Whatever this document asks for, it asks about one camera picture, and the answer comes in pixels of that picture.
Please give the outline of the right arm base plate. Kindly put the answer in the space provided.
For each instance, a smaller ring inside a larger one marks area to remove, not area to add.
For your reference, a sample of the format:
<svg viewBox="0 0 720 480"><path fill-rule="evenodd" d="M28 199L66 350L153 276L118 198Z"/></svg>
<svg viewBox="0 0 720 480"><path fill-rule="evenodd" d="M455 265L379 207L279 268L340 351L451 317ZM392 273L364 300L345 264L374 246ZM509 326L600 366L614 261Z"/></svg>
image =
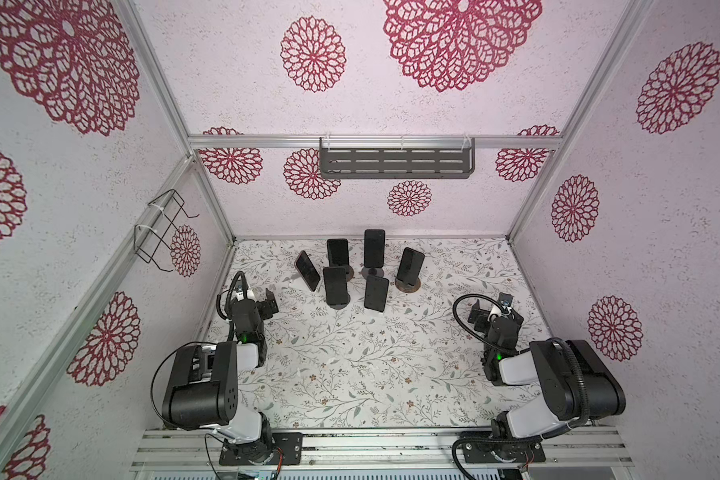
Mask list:
<svg viewBox="0 0 720 480"><path fill-rule="evenodd" d="M456 443L468 464L531 464L547 459L540 443L496 439L488 431L462 432Z"/></svg>

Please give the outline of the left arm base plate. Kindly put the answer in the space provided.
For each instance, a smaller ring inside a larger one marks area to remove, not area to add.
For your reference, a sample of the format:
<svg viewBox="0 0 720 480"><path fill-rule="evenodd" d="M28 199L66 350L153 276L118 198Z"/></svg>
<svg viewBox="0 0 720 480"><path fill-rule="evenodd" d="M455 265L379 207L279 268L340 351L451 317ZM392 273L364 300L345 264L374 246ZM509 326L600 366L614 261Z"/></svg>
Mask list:
<svg viewBox="0 0 720 480"><path fill-rule="evenodd" d="M264 434L261 439L243 443L224 443L220 466L293 466L301 463L304 435L296 433Z"/></svg>

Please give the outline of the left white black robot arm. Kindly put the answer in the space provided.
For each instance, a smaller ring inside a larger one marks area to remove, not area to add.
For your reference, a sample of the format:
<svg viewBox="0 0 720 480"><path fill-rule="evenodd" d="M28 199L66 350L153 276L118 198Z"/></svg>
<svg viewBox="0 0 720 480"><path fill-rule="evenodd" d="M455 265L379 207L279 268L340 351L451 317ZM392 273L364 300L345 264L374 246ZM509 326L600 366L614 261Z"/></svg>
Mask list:
<svg viewBox="0 0 720 480"><path fill-rule="evenodd" d="M230 324L226 341L189 342L171 353L171 372L156 408L163 424L187 431L209 429L231 445L271 449L269 421L242 403L238 375L265 365L264 322L278 312L269 289L262 300L235 296L220 314Z"/></svg>

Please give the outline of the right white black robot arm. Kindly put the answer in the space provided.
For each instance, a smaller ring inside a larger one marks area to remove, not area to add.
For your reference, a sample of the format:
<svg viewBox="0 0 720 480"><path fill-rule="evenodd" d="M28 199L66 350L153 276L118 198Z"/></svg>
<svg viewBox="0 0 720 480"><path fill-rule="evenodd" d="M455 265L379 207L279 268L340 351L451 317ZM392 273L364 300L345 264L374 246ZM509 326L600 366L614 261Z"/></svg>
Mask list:
<svg viewBox="0 0 720 480"><path fill-rule="evenodd" d="M483 370L493 385L540 387L539 396L495 417L493 437L550 438L625 411L623 388L588 342L554 337L519 350L522 323L510 304L487 310L476 302L467 319L483 343Z"/></svg>

